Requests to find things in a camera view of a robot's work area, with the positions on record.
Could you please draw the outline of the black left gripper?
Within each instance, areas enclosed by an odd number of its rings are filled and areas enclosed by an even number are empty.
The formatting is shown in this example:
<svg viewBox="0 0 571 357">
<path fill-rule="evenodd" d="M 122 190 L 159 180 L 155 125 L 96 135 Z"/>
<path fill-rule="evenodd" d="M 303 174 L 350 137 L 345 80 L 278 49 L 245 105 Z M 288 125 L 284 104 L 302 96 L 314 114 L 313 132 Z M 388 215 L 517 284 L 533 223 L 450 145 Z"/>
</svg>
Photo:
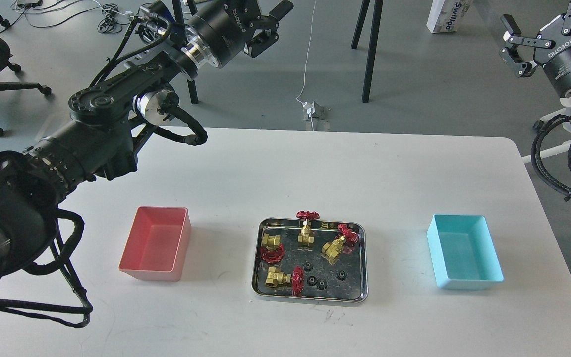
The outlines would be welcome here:
<svg viewBox="0 0 571 357">
<path fill-rule="evenodd" d="M 279 40 L 278 22 L 293 8 L 292 2 L 282 0 L 270 13 L 260 14 L 256 0 L 216 0 L 188 20 L 187 47 L 199 48 L 200 65 L 207 62 L 216 68 L 224 67 L 244 48 L 245 54 L 256 58 Z M 252 21 L 260 29 L 256 36 Z"/>
</svg>

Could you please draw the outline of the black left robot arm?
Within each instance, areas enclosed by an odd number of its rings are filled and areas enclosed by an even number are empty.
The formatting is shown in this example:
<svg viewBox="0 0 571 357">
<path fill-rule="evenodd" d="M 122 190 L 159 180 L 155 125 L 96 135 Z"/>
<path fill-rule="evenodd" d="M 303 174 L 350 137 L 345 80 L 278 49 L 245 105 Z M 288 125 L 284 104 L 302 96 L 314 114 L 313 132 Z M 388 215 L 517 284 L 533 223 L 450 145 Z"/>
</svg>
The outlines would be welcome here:
<svg viewBox="0 0 571 357">
<path fill-rule="evenodd" d="M 216 0 L 184 22 L 159 0 L 141 7 L 113 58 L 88 88 L 70 97 L 71 121 L 23 152 L 0 151 L 0 279 L 23 270 L 61 271 L 81 306 L 0 299 L 0 311 L 82 328 L 93 310 L 70 260 L 82 238 L 80 215 L 59 204 L 84 181 L 113 180 L 137 169 L 152 135 L 202 145 L 208 134 L 181 108 L 170 86 L 193 81 L 206 64 L 222 68 L 278 41 L 293 9 L 280 1 L 262 14 L 256 0 Z"/>
</svg>

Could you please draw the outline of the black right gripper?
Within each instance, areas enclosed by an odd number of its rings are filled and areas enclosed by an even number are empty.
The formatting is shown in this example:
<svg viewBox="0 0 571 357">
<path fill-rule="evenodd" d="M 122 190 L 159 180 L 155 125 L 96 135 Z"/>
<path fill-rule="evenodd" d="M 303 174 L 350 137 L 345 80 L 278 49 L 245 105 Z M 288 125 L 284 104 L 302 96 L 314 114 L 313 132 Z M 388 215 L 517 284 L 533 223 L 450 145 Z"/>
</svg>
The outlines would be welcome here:
<svg viewBox="0 0 571 357">
<path fill-rule="evenodd" d="M 522 36 L 521 29 L 510 14 L 503 14 L 501 23 L 506 29 L 506 39 L 499 54 L 514 75 L 530 77 L 538 64 L 558 96 L 571 97 L 571 1 L 565 13 L 544 26 L 536 38 Z M 546 39 L 553 41 L 552 48 L 546 48 Z M 517 50 L 519 46 L 537 48 L 537 64 L 524 61 Z"/>
</svg>

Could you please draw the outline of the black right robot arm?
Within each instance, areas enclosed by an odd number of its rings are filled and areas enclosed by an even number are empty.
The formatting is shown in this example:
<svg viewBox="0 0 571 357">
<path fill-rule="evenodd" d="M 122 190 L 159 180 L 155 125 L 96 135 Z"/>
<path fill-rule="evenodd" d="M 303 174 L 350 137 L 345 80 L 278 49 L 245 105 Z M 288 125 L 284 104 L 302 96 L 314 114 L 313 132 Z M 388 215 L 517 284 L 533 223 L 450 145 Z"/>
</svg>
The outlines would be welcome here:
<svg viewBox="0 0 571 357">
<path fill-rule="evenodd" d="M 530 160 L 533 169 L 548 186 L 571 200 L 571 188 L 553 177 L 542 163 L 542 155 L 550 156 L 550 149 L 541 149 L 542 140 L 557 126 L 562 125 L 571 132 L 571 1 L 564 13 L 558 14 L 544 25 L 533 38 L 521 33 L 521 29 L 510 14 L 503 14 L 501 22 L 505 27 L 505 45 L 500 55 L 517 77 L 530 77 L 541 68 L 549 83 L 562 102 L 563 108 L 546 115 L 536 122 L 537 135 L 531 147 Z M 558 147 L 567 153 L 568 168 L 571 171 L 571 141 Z"/>
</svg>

